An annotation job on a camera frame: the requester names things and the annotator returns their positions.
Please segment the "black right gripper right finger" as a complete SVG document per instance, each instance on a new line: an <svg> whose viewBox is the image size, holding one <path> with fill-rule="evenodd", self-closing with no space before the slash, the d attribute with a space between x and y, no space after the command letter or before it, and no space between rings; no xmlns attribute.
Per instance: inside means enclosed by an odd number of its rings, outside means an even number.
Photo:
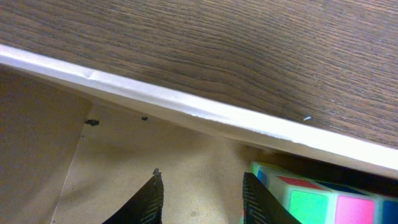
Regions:
<svg viewBox="0 0 398 224"><path fill-rule="evenodd" d="M243 175L243 224L300 224L250 172Z"/></svg>

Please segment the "colourful puzzle cube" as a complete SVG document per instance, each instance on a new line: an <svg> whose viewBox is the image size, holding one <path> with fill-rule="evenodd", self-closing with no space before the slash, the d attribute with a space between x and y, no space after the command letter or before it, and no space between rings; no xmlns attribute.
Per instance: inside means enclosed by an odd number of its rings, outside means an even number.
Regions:
<svg viewBox="0 0 398 224"><path fill-rule="evenodd" d="M304 224L397 224L397 199L313 180L277 165L251 162L253 173Z"/></svg>

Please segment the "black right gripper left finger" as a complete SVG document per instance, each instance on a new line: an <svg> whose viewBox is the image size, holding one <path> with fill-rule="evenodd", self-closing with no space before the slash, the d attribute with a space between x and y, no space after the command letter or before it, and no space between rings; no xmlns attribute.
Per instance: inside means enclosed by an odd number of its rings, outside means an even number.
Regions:
<svg viewBox="0 0 398 224"><path fill-rule="evenodd" d="M161 172L152 177L103 224L162 224L164 184Z"/></svg>

